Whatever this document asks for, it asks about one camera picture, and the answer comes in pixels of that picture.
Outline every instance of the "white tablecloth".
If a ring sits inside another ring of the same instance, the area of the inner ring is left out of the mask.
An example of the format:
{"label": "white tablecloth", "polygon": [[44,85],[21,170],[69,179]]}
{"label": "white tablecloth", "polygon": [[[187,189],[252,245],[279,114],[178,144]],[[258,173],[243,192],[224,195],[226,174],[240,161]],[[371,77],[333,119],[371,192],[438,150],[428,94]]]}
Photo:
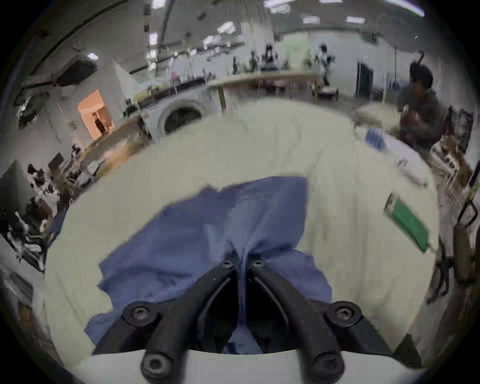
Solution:
{"label": "white tablecloth", "polygon": [[67,368],[94,345],[88,320],[111,309],[98,263],[162,207],[205,185],[222,188],[272,175],[310,183],[300,250],[311,252],[333,289],[395,348],[423,302],[435,254],[422,254],[384,215],[395,191],[438,238],[433,177],[419,188],[389,155],[353,136],[352,122],[317,106],[268,99],[191,124],[145,149],[82,195],[48,252],[48,324]]}

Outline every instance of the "wooden table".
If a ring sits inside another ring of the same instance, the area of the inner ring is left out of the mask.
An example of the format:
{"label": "wooden table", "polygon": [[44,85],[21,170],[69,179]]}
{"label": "wooden table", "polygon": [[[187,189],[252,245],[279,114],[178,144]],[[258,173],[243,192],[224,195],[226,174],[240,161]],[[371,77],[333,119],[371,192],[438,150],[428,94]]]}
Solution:
{"label": "wooden table", "polygon": [[308,80],[314,81],[315,88],[315,101],[318,101],[318,88],[322,86],[322,78],[318,73],[312,71],[271,71],[271,72],[254,72],[245,73],[241,75],[233,75],[224,77],[222,79],[215,79],[207,83],[207,89],[218,89],[218,96],[220,98],[220,104],[222,111],[227,109],[225,103],[225,94],[223,88],[233,87],[240,84],[251,82],[263,82],[265,80]]}

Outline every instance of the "washing machine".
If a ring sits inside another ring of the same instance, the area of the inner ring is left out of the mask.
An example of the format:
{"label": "washing machine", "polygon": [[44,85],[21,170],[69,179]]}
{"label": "washing machine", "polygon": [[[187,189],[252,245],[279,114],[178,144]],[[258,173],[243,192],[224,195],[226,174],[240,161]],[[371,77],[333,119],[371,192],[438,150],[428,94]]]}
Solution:
{"label": "washing machine", "polygon": [[196,79],[162,91],[161,99],[142,108],[142,118],[152,140],[181,129],[191,122],[221,112],[204,79]]}

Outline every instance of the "man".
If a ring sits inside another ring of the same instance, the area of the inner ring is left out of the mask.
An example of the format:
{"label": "man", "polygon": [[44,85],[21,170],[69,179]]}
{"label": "man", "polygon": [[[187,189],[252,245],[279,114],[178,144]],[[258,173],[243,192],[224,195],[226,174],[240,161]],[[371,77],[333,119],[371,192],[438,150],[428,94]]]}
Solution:
{"label": "man", "polygon": [[400,119],[400,140],[425,154],[440,140],[445,108],[439,103],[432,90],[433,75],[425,66],[412,63],[410,84],[398,96]]}
{"label": "man", "polygon": [[105,133],[105,127],[103,126],[103,123],[102,121],[100,120],[100,117],[98,116],[97,113],[95,113],[93,115],[93,117],[95,118],[95,125],[96,127],[98,128],[98,130],[100,131],[100,133],[102,134],[102,136],[104,135]]}

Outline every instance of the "green object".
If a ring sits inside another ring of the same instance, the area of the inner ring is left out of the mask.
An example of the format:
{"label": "green object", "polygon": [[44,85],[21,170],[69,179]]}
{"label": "green object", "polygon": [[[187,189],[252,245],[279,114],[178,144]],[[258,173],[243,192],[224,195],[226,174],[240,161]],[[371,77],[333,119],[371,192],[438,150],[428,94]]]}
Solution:
{"label": "green object", "polygon": [[410,209],[398,199],[392,212],[392,219],[425,252],[428,245],[428,230]]}

